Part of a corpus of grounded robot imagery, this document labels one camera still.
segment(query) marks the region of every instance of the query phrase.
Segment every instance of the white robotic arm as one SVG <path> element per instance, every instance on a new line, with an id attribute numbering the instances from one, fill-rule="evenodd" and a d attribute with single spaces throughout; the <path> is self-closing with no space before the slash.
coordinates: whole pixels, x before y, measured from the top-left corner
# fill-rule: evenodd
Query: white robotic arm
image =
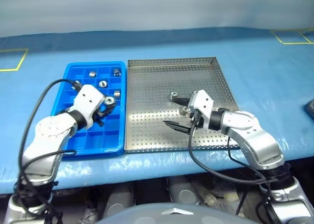
<path id="1" fill-rule="evenodd" d="M 78 130 L 88 129 L 93 126 L 94 121 L 99 120 L 96 114 L 102 113 L 99 108 L 105 99 L 106 102 L 110 101 L 109 109 L 112 110 L 115 104 L 113 97 L 104 96 L 92 85 L 84 85 L 69 109 L 59 115 L 46 117 L 36 124 L 35 138 L 23 153 L 22 163 L 23 166 L 27 165 L 24 172 L 28 181 L 46 200 L 50 201 L 52 198 L 51 190 L 63 156 L 58 152 L 62 151 L 68 139 Z M 44 156 L 54 152 L 55 155 Z M 29 193 L 25 178 L 22 178 L 20 188 L 25 189 L 26 194 Z M 13 195 L 9 200 L 4 224 L 20 224 L 24 221 L 28 224 L 43 224 L 45 218 L 35 219 L 35 215 L 30 213 L 41 214 L 46 209 L 47 206 L 32 195 Z"/>
<path id="2" fill-rule="evenodd" d="M 272 180 L 270 191 L 263 184 L 260 188 L 269 196 L 265 207 L 274 223 L 286 224 L 294 218 L 314 217 L 314 209 L 298 180 L 291 175 L 278 143 L 263 130 L 253 114 L 225 109 L 213 111 L 213 100 L 204 90 L 193 92 L 190 99 L 178 98 L 172 101 L 191 109 L 192 128 L 203 128 L 205 132 L 208 129 L 220 131 L 234 139 L 249 165 L 264 175 L 268 182 Z M 194 133 L 191 128 L 176 122 L 165 123 L 176 131 Z"/>

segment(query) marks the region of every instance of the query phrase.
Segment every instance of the blue tablecloth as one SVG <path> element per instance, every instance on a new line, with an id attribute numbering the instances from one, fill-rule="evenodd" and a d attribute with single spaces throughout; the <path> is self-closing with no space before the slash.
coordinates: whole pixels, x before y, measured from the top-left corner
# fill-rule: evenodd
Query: blue tablecloth
<path id="1" fill-rule="evenodd" d="M 24 53 L 1 50 L 24 48 L 29 51 L 19 70 L 0 72 L 0 194 L 13 191 L 21 136 L 35 102 L 71 62 L 216 56 L 239 108 L 258 117 L 286 159 L 314 155 L 314 120 L 303 110 L 314 98 L 313 44 L 284 45 L 269 30 L 248 28 L 39 34 L 0 38 L 0 69 L 16 68 Z M 57 89 L 44 100 L 27 144 L 36 123 L 50 115 Z M 195 154 L 213 169 L 237 167 L 226 151 Z M 244 161 L 240 151 L 234 154 Z M 141 153 L 63 161 L 57 180 L 58 188 L 70 188 L 197 172 L 203 170 L 186 151 Z"/>

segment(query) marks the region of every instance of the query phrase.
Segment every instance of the white wall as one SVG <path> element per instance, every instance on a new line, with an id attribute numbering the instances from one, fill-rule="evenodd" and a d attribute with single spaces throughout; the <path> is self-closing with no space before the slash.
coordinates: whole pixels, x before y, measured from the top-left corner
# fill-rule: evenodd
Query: white wall
<path id="1" fill-rule="evenodd" d="M 0 0 L 0 37 L 225 26 L 312 28 L 314 0 Z"/>

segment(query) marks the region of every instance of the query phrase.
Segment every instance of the stainless steel tray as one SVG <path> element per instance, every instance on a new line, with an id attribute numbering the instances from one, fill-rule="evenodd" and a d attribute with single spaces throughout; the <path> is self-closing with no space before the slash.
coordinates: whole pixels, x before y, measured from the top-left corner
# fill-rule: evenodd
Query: stainless steel tray
<path id="1" fill-rule="evenodd" d="M 188 135 L 169 128 L 163 120 L 189 125 L 189 116 L 179 114 L 180 106 L 170 102 L 170 92 L 189 98 L 204 89 L 214 108 L 237 111 L 215 57 L 129 60 L 125 150 L 132 152 L 187 149 Z M 196 130 L 193 148 L 226 148 L 227 137 L 215 131 Z M 230 146 L 237 147 L 231 140 Z"/>

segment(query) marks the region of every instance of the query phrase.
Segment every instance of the yellow tape line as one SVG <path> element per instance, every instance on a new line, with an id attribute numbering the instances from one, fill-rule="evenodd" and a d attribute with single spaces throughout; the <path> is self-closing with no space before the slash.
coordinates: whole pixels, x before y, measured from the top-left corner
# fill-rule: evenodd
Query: yellow tape line
<path id="1" fill-rule="evenodd" d="M 291 29 L 291 30 L 270 30 L 270 32 L 277 38 L 277 40 L 284 45 L 304 45 L 304 44 L 314 44 L 309 40 L 302 31 L 313 31 L 314 29 Z M 277 31 L 297 31 L 307 42 L 283 42 L 279 36 L 276 35 Z"/>
<path id="2" fill-rule="evenodd" d="M 20 66 L 22 65 L 29 49 L 11 49 L 11 50 L 0 50 L 0 52 L 13 52 L 13 51 L 24 51 L 24 54 L 20 60 L 20 62 L 18 63 L 18 65 L 16 66 L 16 68 L 8 68 L 8 69 L 0 69 L 0 72 L 10 72 L 10 71 L 18 71 Z"/>

